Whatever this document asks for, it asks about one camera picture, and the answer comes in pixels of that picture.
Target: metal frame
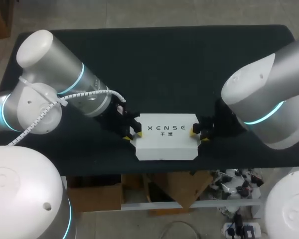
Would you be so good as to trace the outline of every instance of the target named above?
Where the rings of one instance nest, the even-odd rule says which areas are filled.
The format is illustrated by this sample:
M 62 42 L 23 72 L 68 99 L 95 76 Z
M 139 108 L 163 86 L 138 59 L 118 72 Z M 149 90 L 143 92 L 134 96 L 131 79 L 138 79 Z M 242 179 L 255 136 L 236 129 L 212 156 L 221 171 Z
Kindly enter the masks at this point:
M 270 178 L 261 186 L 262 197 L 260 199 L 236 199 L 236 200 L 202 200 L 196 201 L 190 208 L 212 208 L 212 207 L 229 207 L 229 206 L 252 206 L 253 218 L 261 218 L 264 215 L 266 199 L 275 186 L 275 184 L 289 173 L 299 171 L 299 167 L 294 168 L 275 168 Z M 66 178 L 62 181 L 67 187 Z M 122 204 L 121 211 L 137 211 L 152 209 L 173 209 L 182 208 L 177 202 L 156 202 L 156 203 L 125 203 Z

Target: black connector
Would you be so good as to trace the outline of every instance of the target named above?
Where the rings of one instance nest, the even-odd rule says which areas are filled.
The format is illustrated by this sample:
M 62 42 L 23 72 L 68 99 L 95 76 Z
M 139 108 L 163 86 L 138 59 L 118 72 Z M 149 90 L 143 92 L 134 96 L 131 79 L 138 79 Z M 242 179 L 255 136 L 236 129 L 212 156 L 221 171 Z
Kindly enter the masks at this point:
M 236 234 L 241 236 L 242 233 L 242 227 L 243 227 L 243 218 L 240 214 L 235 214 L 234 216 L 234 222 L 235 222 L 235 228 L 236 228 Z

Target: blue led ring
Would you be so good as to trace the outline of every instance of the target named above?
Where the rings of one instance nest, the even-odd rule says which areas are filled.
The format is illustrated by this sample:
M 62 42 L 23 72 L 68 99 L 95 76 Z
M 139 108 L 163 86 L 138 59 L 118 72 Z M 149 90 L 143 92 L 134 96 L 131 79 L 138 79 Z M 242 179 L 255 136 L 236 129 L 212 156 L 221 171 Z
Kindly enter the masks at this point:
M 8 124 L 8 122 L 5 120 L 5 117 L 4 117 L 4 113 L 3 113 L 3 111 L 4 111 L 4 105 L 5 105 L 7 99 L 9 98 L 10 95 L 11 95 L 11 94 L 7 95 L 7 97 L 6 97 L 5 100 L 3 101 L 3 104 L 2 104 L 2 107 L 1 107 L 1 117 L 2 117 L 2 119 L 3 119 L 4 123 L 5 123 L 5 125 L 8 126 L 9 129 L 11 129 L 11 130 L 13 130 L 13 131 L 16 131 L 16 132 L 20 132 L 20 131 L 18 131 L 18 130 L 15 130 L 14 128 L 12 128 L 12 127 Z
M 69 230 L 70 230 L 70 225 L 71 225 L 71 220 L 72 220 L 72 209 L 71 209 L 71 203 L 70 203 L 70 200 L 69 200 L 69 206 L 70 206 L 70 219 L 69 219 L 69 224 L 68 224 L 68 227 L 66 229 L 66 232 L 64 234 L 64 237 L 62 239 L 65 239 L 66 236 L 68 235 L 69 233 Z
M 262 117 L 259 120 L 253 121 L 253 122 L 244 122 L 245 124 L 251 125 L 251 124 L 257 124 L 260 123 L 266 119 L 268 119 L 270 116 L 272 116 L 277 110 L 279 110 L 279 108 L 283 105 L 285 101 L 281 101 L 278 105 L 276 105 L 276 107 L 267 115 L 265 115 L 264 117 Z
M 66 89 L 66 90 L 64 90 L 64 91 L 62 91 L 62 92 L 60 92 L 60 93 L 58 93 L 58 95 L 65 94 L 65 93 L 67 93 L 68 91 L 72 90 L 72 89 L 79 83 L 80 79 L 81 79 L 82 76 L 83 76 L 83 73 L 84 73 L 84 64 L 82 63 L 82 70 L 81 70 L 81 73 L 80 73 L 79 77 L 76 79 L 76 81 L 75 81 L 75 82 L 74 82 L 68 89 Z

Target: floor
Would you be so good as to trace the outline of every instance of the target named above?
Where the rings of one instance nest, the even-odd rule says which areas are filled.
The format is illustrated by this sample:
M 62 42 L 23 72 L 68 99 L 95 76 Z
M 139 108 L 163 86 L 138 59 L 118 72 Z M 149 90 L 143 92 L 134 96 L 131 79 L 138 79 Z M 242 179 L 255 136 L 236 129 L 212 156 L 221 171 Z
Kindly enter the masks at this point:
M 14 41 L 24 31 L 220 24 L 284 24 L 299 38 L 299 0 L 20 0 L 11 37 L 0 40 L 0 82 Z M 211 208 L 156 218 L 143 211 L 85 213 L 78 220 L 78 239 L 155 239 L 174 220 L 193 224 L 202 239 L 222 238 L 224 217 Z M 180 225 L 166 235 L 172 237 L 194 235 Z

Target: cardboard box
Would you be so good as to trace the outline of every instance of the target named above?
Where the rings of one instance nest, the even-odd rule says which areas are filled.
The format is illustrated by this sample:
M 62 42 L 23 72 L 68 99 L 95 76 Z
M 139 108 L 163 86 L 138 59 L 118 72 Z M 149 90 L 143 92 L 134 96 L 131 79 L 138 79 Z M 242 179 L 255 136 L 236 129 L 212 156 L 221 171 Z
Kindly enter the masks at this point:
M 184 209 L 190 208 L 213 180 L 207 171 L 157 173 L 148 177 Z
M 122 186 L 126 189 L 142 190 L 141 174 L 122 174 Z
M 74 212 L 120 210 L 122 184 L 120 175 L 66 177 L 67 194 Z
M 14 0 L 0 0 L 0 39 L 10 37 Z
M 151 202 L 166 202 L 173 201 L 165 192 L 163 192 L 155 183 L 151 182 L 146 174 L 143 174 L 144 191 L 149 203 Z M 172 209 L 151 209 L 149 210 L 150 216 L 164 216 L 174 214 L 190 213 L 192 209 L 172 208 Z

